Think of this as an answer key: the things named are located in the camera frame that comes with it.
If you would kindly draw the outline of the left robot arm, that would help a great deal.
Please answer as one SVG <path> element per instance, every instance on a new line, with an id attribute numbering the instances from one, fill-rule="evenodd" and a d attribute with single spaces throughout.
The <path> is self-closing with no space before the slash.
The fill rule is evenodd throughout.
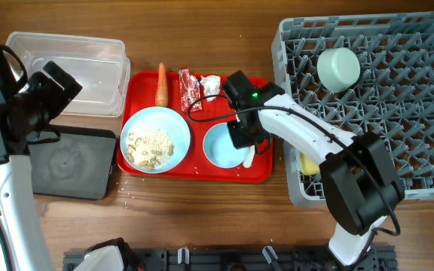
<path id="1" fill-rule="evenodd" d="M 52 270 L 32 192 L 30 136 L 79 94 L 81 85 L 55 62 L 19 78 L 0 44 L 0 270 Z"/>

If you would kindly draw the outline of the pale green bowl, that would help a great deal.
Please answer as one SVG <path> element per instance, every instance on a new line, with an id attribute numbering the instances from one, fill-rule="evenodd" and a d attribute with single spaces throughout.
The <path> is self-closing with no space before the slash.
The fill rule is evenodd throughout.
<path id="1" fill-rule="evenodd" d="M 357 55 L 345 47 L 323 51 L 318 57 L 316 70 L 322 85 L 333 93 L 351 87 L 361 73 Z"/>

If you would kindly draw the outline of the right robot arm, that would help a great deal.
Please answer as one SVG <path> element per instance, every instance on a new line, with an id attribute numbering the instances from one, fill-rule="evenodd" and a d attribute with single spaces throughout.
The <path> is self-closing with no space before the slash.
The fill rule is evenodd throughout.
<path id="1" fill-rule="evenodd" d="M 328 248 L 344 268 L 359 264 L 381 224 L 405 198 L 393 159 L 374 132 L 356 135 L 311 114 L 274 83 L 254 86 L 242 71 L 230 75 L 222 89 L 236 120 L 228 123 L 234 147 L 258 147 L 278 136 L 319 166 L 326 205 L 336 220 Z"/>

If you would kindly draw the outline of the yellow plastic cup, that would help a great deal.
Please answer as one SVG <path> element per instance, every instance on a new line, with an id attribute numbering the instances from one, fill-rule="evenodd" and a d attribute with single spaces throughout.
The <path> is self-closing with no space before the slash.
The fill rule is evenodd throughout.
<path id="1" fill-rule="evenodd" d="M 300 153 L 301 173 L 303 175 L 317 175 L 319 174 L 319 166 L 316 165 L 309 157 Z"/>

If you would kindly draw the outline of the light blue bowl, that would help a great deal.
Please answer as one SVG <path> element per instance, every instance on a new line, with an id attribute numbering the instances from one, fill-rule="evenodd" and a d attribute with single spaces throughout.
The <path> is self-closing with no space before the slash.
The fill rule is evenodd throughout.
<path id="1" fill-rule="evenodd" d="M 223 169 L 239 166 L 249 153 L 248 148 L 234 147 L 226 123 L 218 123 L 206 132 L 203 151 L 211 164 Z"/>

